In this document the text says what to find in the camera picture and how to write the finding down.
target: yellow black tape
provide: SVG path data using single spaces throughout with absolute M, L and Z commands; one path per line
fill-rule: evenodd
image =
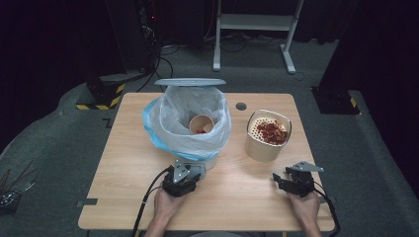
M 121 86 L 119 86 L 116 90 L 115 95 L 113 95 L 113 97 L 109 99 L 110 102 L 106 105 L 105 104 L 76 104 L 76 107 L 77 109 L 82 110 L 82 111 L 89 111 L 89 110 L 105 111 L 105 110 L 114 109 L 121 99 L 121 94 L 123 93 L 125 86 L 126 84 L 122 84 Z

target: hand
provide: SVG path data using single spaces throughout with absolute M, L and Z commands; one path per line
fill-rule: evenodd
M 172 218 L 179 210 L 185 196 L 172 197 L 163 189 L 157 191 L 154 197 L 154 217 Z
M 154 217 L 148 225 L 145 237 L 163 236 L 170 219 L 178 212 L 185 196 L 171 197 L 163 189 L 154 197 Z
M 317 213 L 320 208 L 320 200 L 317 193 L 311 192 L 306 197 L 287 193 L 293 204 L 295 217 L 302 225 L 306 236 L 321 236 L 317 225 Z

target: wooden table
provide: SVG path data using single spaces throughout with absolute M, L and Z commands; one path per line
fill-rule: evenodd
M 162 170 L 174 164 L 172 155 L 152 145 L 141 118 L 143 108 L 161 95 L 124 95 L 87 196 L 87 200 L 97 199 L 97 203 L 84 205 L 79 219 L 81 228 L 131 229 L 149 185 Z M 285 167 L 301 160 L 315 164 L 293 96 L 225 96 L 232 121 L 227 145 L 218 154 L 215 166 L 197 183 L 197 189 L 187 195 L 168 230 L 300 230 L 287 195 L 271 179 L 273 172 L 283 177 Z M 237 103 L 245 103 L 247 110 L 237 110 Z M 275 161 L 268 163 L 257 162 L 244 151 L 247 122 L 260 109 L 282 114 L 293 123 L 289 143 Z M 317 173 L 313 177 L 320 183 Z M 154 194 L 144 210 L 140 229 L 146 229 L 153 216 Z M 334 227 L 326 203 L 320 206 L 318 224 L 324 231 Z

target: blue plastic bag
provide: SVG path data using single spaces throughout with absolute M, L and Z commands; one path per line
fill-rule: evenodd
M 189 122 L 197 115 L 212 118 L 214 127 L 209 133 L 190 132 Z M 231 131 L 227 101 L 213 86 L 169 86 L 163 96 L 142 111 L 142 120 L 157 148 L 193 161 L 214 158 L 227 143 Z

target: gray carpet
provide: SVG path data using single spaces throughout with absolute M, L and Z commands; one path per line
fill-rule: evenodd
M 239 45 L 224 42 L 221 70 L 213 72 L 212 48 L 166 47 L 162 56 L 173 64 L 173 77 L 221 78 L 227 92 L 289 93 L 294 96 L 311 151 L 342 231 L 340 236 L 419 236 L 419 204 L 383 144 L 363 96 L 350 94 L 362 114 L 323 115 L 310 88 L 318 86 L 337 42 L 319 45 L 294 42 L 291 55 L 297 74 L 288 74 L 278 40 L 257 40 L 238 51 Z M 158 74 L 170 77 L 171 68 L 161 61 Z M 141 92 L 158 92 L 157 75 Z M 124 93 L 137 91 L 146 78 L 126 82 Z M 86 236 L 78 227 L 81 207 L 93 180 L 110 129 L 103 119 L 116 116 L 109 111 L 79 111 L 75 108 L 80 85 L 62 96 L 58 108 L 34 121 L 3 152 L 0 175 L 11 169 L 10 180 L 34 160 L 35 173 L 16 185 L 33 187 L 20 201 L 16 214 L 0 216 L 0 236 Z M 93 230 L 90 236 L 129 236 L 129 230 Z M 279 236 L 279 233 L 267 233 Z M 302 236 L 290 233 L 290 236 Z

